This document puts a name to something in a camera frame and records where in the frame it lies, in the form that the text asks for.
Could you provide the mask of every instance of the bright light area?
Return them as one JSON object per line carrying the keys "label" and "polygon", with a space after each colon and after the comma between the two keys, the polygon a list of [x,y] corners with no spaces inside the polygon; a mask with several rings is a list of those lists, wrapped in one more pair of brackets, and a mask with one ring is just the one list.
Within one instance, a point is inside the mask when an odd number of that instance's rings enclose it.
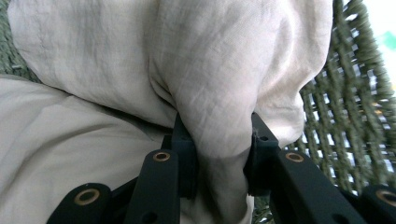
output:
{"label": "bright light area", "polygon": [[369,11],[370,23],[388,70],[392,88],[396,91],[396,1],[363,0]]}

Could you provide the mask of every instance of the woven surface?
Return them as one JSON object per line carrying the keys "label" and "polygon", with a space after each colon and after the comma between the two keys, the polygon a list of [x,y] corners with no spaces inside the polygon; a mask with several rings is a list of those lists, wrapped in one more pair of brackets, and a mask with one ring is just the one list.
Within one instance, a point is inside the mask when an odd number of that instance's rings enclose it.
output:
{"label": "woven surface", "polygon": [[[301,91],[304,135],[286,149],[307,153],[342,189],[359,194],[369,184],[396,188],[396,104],[366,8],[361,0],[333,5],[327,62]],[[39,82],[12,43],[7,6],[0,0],[0,73]],[[271,220],[268,199],[257,198],[256,206],[253,222]]]}

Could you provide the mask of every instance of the wicker surface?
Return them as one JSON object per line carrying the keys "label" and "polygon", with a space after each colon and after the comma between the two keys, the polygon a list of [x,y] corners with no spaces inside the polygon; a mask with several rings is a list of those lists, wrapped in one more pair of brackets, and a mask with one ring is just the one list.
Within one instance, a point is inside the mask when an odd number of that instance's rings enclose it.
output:
{"label": "wicker surface", "polygon": [[[39,79],[13,46],[8,0],[0,0],[0,73]],[[327,62],[301,91],[304,135],[287,149],[307,153],[337,186],[360,193],[369,184],[396,188],[396,110],[389,77],[361,0],[334,1]],[[258,198],[255,223],[270,220],[268,200]]]}

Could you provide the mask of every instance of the wicker weave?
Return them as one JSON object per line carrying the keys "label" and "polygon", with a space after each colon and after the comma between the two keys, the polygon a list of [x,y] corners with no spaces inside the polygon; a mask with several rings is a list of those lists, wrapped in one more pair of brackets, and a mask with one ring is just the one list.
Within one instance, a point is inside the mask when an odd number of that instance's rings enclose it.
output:
{"label": "wicker weave", "polygon": [[[12,43],[7,6],[0,0],[0,73],[39,82]],[[304,135],[286,149],[307,153],[342,189],[359,194],[369,184],[396,188],[395,99],[367,10],[361,0],[345,6],[334,0],[333,13],[327,62],[301,91]],[[271,219],[268,199],[257,198],[256,207],[253,222]]]}

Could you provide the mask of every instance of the metal ring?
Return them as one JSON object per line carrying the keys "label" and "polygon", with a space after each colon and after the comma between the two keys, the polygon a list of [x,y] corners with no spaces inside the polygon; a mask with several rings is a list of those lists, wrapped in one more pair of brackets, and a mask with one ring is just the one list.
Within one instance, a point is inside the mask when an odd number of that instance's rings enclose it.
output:
{"label": "metal ring", "polygon": [[302,162],[304,161],[304,157],[300,156],[297,153],[294,152],[289,152],[286,154],[286,159],[290,160],[290,161],[295,161],[295,162]]}
{"label": "metal ring", "polygon": [[[81,196],[86,194],[86,193],[93,193],[92,197],[86,200],[81,200]],[[75,203],[81,206],[93,203],[96,201],[96,199],[99,198],[100,192],[97,189],[84,189],[82,192],[80,192],[76,198],[75,198]]]}
{"label": "metal ring", "polygon": [[152,157],[152,159],[154,159],[155,161],[167,161],[169,160],[169,158],[171,158],[171,155],[166,152],[155,153]]}
{"label": "metal ring", "polygon": [[394,194],[390,191],[387,191],[385,189],[379,189],[376,191],[375,195],[383,202],[388,203],[388,204],[392,205],[393,207],[396,207],[396,200],[390,200],[389,198],[387,198],[387,196],[396,198],[396,194]]}

